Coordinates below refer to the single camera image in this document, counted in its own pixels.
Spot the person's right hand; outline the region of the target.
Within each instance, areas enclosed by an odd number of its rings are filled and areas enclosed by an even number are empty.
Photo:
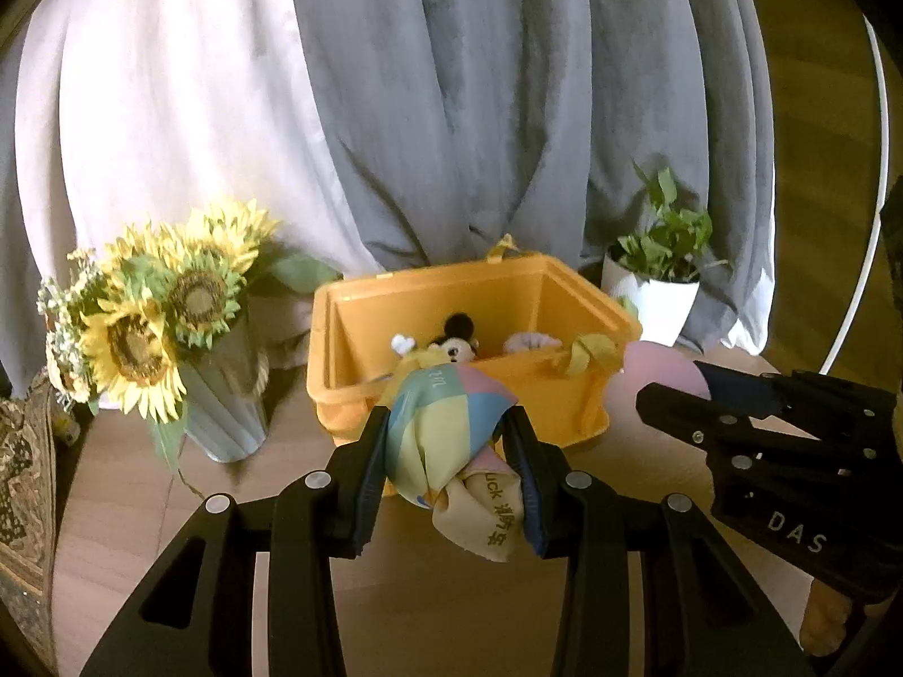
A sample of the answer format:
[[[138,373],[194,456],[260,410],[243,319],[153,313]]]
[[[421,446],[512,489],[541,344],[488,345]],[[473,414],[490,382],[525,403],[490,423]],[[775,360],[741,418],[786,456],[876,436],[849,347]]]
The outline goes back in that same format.
[[[848,596],[817,579],[811,582],[799,631],[800,646],[805,653],[814,657],[836,653],[847,637],[848,622],[853,613],[854,604]]]

